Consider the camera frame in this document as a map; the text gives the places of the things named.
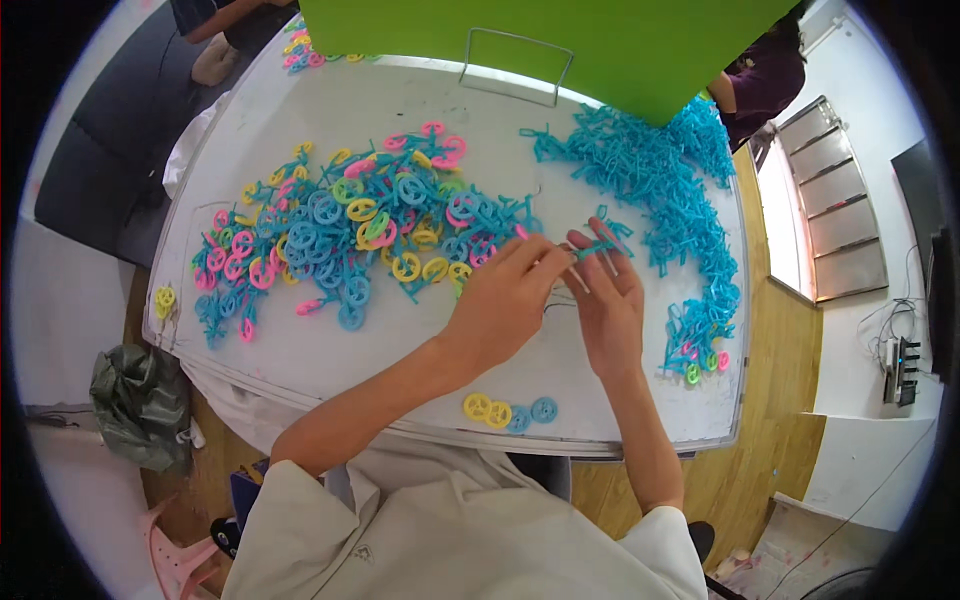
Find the hand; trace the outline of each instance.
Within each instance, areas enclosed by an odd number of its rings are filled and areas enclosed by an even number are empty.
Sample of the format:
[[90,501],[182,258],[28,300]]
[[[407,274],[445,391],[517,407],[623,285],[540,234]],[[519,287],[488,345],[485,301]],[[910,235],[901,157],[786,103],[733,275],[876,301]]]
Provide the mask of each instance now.
[[469,381],[516,354],[540,330],[554,281],[574,262],[539,234],[514,239],[475,269],[438,338]]
[[[596,217],[590,218],[589,225],[599,239],[616,242],[613,233]],[[566,239],[579,249],[593,243],[575,230]],[[566,287],[577,301],[590,367],[601,380],[636,373],[643,352],[643,284],[626,254],[610,250],[607,255],[613,269],[600,252],[577,262],[574,268],[586,289],[570,271],[563,273]]]

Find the bag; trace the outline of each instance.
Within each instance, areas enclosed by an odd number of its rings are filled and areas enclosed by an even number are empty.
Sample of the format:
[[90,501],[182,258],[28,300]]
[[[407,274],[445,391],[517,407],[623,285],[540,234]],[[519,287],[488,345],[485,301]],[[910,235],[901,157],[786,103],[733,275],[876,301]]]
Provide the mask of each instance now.
[[190,386],[180,361],[158,348],[123,344],[101,352],[93,367],[90,401],[111,452],[140,467],[186,473]]

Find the white sleeve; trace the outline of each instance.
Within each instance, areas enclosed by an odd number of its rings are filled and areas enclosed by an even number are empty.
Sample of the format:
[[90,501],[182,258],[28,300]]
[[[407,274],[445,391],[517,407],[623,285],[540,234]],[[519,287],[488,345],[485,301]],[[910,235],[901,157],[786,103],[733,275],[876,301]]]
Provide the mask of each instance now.
[[644,515],[619,543],[660,577],[678,598],[707,599],[704,570],[681,511],[658,506]]
[[223,598],[312,598],[360,519],[291,461],[271,465]]

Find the person in purple shirt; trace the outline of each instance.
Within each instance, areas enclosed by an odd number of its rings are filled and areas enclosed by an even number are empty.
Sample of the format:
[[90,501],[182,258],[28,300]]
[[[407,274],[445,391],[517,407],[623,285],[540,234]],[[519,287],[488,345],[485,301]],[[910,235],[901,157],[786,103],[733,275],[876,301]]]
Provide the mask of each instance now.
[[727,127],[731,150],[780,114],[804,86],[806,60],[800,54],[799,21],[807,4],[804,0],[791,9],[707,85]]

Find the table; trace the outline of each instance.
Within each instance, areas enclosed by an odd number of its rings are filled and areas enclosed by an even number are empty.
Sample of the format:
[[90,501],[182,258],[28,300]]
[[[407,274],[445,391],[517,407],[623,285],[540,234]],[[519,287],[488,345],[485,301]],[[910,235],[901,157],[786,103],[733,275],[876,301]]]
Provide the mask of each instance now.
[[[251,65],[218,112],[195,152],[185,184],[167,215],[144,311],[144,339],[176,355],[192,370],[205,370],[249,392],[293,407],[309,409],[393,364],[445,325],[454,306],[450,286],[421,292],[414,305],[377,264],[372,269],[372,299],[367,320],[356,332],[338,326],[335,310],[304,318],[294,308],[320,296],[312,282],[282,283],[257,305],[256,339],[243,344],[236,319],[228,322],[226,340],[210,350],[193,305],[199,292],[189,261],[201,245],[213,214],[239,203],[249,182],[266,180],[291,159],[294,146],[311,140],[315,148],[309,167],[316,177],[321,161],[333,151],[350,147],[382,149],[389,134],[416,131],[430,120],[446,123],[448,133],[468,143],[461,160],[467,182],[490,196],[522,198],[535,194],[535,214],[548,238],[560,241],[569,228],[582,226],[599,204],[609,217],[641,232],[647,228],[639,211],[617,207],[597,189],[573,180],[572,163],[537,164],[532,140],[520,128],[550,131],[560,139],[574,129],[571,115],[585,98],[561,90],[555,108],[458,83],[460,63],[444,60],[384,57],[377,62],[329,62],[289,74],[281,68],[281,48],[287,34],[278,35]],[[517,96],[552,91],[552,85],[490,69],[478,68],[487,84]],[[734,283],[743,303],[734,317],[736,334],[718,349],[726,350],[731,367],[705,373],[691,388],[681,377],[658,369],[666,341],[667,306],[698,298],[703,285],[697,265],[670,265],[670,275],[658,278],[647,266],[647,251],[635,236],[628,246],[646,288],[643,369],[667,435],[678,451],[731,444],[740,416],[748,353],[749,282],[742,214],[736,181],[730,189],[707,182],[708,198],[730,234],[731,254],[740,265]],[[179,315],[160,322],[152,307],[154,290],[174,288]],[[555,298],[568,298],[563,286]],[[559,415],[549,424],[534,423],[524,435],[512,436],[482,422],[468,420],[461,404],[467,393],[483,392],[511,404],[530,405],[552,396]],[[612,457],[619,449],[619,431],[599,381],[589,368],[576,309],[558,305],[547,310],[543,328],[508,363],[486,373],[464,390],[437,398],[394,423],[398,435],[479,448],[516,452]]]

